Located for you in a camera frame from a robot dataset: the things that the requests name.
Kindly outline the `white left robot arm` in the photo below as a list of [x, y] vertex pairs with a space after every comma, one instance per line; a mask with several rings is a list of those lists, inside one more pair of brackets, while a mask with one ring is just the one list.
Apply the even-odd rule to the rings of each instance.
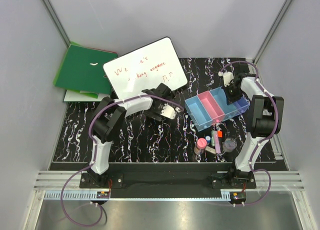
[[87, 172], [90, 182], [97, 188], [108, 183], [106, 174], [109, 169], [111, 146], [119, 136], [126, 117], [144, 112], [145, 116], [156, 121], [163, 118], [175, 119], [184, 108], [173, 101], [174, 94], [165, 84], [157, 88], [144, 89], [136, 96], [126, 99], [105, 97], [95, 109], [89, 125], [88, 135], [93, 142], [92, 157]]

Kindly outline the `white dry-erase board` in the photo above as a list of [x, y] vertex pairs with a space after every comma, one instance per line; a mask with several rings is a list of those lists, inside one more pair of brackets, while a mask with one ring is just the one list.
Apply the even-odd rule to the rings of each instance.
[[175, 91], [188, 83], [172, 40], [167, 36], [103, 65], [119, 99], [165, 84]]

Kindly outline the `pink capped glitter jar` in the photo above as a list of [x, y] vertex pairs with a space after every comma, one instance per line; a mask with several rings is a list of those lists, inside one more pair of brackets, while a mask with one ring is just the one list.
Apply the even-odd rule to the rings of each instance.
[[207, 140], [205, 138], [199, 138], [194, 147], [194, 153], [196, 155], [201, 155], [205, 148], [207, 147]]

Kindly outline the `purple plastic bin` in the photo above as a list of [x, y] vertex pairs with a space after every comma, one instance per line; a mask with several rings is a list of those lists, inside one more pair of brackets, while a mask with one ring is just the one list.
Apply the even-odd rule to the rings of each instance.
[[243, 114], [249, 108], [250, 103], [242, 96], [239, 100], [235, 101], [233, 105], [236, 107], [239, 114]]

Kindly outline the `clear round glitter container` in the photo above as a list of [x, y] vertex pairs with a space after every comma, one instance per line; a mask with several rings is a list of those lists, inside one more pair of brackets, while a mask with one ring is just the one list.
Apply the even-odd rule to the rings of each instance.
[[228, 137], [222, 144], [222, 149], [226, 153], [231, 153], [237, 147], [237, 141], [234, 138]]

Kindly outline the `pink eraser bar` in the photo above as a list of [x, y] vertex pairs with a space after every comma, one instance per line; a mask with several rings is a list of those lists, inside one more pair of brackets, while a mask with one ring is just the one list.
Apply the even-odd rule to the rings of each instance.
[[222, 153], [222, 138], [221, 137], [217, 138], [217, 143], [215, 144], [215, 151], [217, 154]]

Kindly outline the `pink plastic bin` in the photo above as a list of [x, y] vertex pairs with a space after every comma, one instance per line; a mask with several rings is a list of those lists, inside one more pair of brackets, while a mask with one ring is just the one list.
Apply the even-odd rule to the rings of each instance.
[[198, 95], [200, 102], [208, 115], [212, 119], [213, 124], [217, 124], [223, 121], [225, 113], [214, 99], [213, 95], [209, 91], [202, 92]]

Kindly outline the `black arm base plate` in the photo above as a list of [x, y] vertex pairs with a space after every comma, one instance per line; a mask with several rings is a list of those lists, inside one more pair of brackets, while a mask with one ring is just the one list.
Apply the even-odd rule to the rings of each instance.
[[253, 190], [253, 173], [242, 174], [232, 163], [110, 163], [100, 177], [82, 172], [82, 189], [111, 188], [113, 199], [213, 199], [222, 197], [222, 189]]

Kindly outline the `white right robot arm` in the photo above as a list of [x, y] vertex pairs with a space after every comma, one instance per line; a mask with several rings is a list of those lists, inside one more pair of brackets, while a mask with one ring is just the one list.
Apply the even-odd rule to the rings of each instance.
[[234, 160], [236, 170], [227, 175], [228, 185], [239, 188], [245, 182], [243, 173], [254, 170], [255, 162], [264, 145], [281, 129], [284, 99], [274, 96], [253, 74], [231, 72], [222, 74], [226, 103], [232, 104], [246, 94], [250, 104], [245, 120], [247, 137], [240, 154]]

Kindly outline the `orange small cube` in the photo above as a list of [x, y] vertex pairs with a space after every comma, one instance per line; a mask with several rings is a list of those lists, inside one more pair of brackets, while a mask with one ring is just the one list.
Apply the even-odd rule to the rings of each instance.
[[217, 135], [218, 135], [219, 138], [222, 138], [223, 137], [223, 132], [222, 131], [218, 131]]

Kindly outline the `small blue capped bottle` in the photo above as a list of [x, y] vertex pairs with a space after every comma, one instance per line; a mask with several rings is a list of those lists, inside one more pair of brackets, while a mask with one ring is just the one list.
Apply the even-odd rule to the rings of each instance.
[[205, 140], [207, 142], [207, 145], [209, 146], [211, 144], [211, 137], [210, 136], [206, 136]]

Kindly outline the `light blue plastic bin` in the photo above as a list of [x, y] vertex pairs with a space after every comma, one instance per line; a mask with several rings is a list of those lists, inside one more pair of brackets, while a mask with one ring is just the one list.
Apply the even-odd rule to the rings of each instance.
[[208, 129], [212, 125], [212, 118], [197, 96], [185, 100], [185, 109], [198, 131]]

